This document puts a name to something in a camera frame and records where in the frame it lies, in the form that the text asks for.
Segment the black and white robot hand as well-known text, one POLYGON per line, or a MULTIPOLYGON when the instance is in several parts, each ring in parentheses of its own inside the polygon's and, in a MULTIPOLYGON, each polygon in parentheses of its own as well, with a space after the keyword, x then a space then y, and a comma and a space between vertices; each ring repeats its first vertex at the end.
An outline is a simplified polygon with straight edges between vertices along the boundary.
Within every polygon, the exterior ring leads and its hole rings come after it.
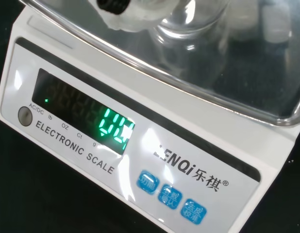
POLYGON ((90 0, 89 3, 108 28, 126 32, 139 32, 154 26, 148 8, 139 0, 90 0))

